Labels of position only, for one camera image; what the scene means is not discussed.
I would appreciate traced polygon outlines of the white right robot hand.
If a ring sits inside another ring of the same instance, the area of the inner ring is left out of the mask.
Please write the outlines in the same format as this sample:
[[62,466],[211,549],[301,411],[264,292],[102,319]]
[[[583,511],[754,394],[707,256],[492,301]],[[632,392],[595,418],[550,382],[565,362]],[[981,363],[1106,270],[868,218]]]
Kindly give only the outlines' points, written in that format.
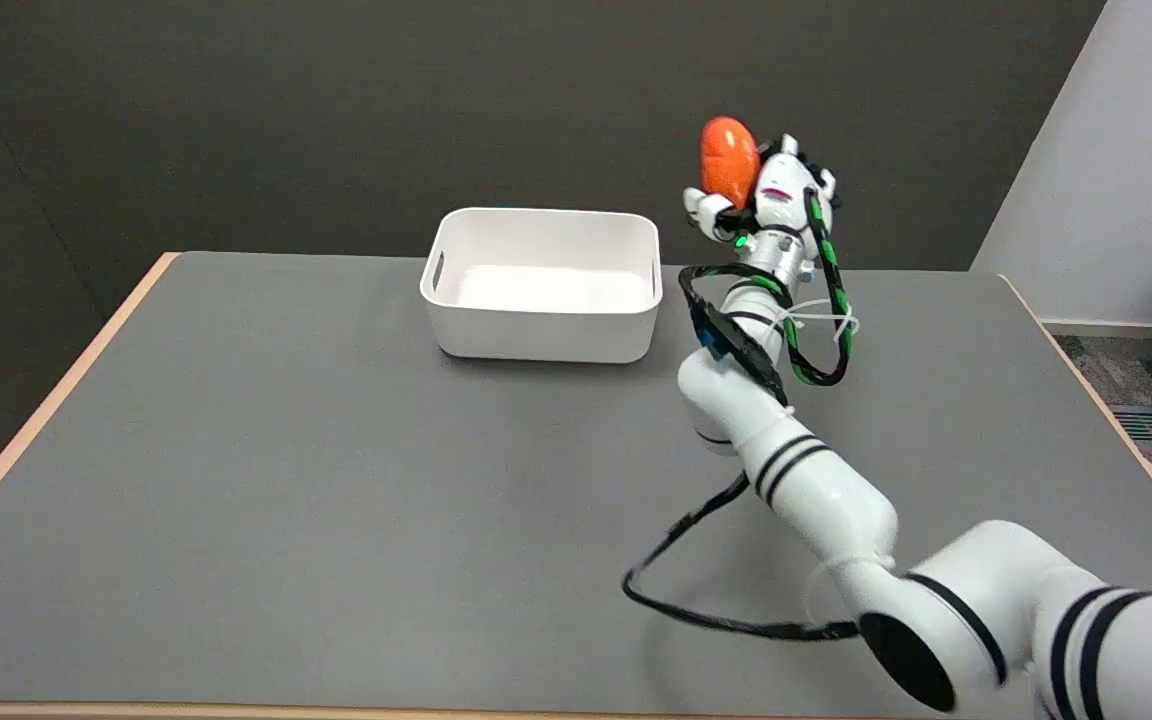
[[735,200],[722,194],[689,187],[682,202],[690,222],[708,240],[733,249],[749,245],[760,232],[804,243],[829,234],[838,209],[838,179],[832,172],[809,161],[790,132],[763,143],[759,151],[761,168],[745,209],[736,209]]

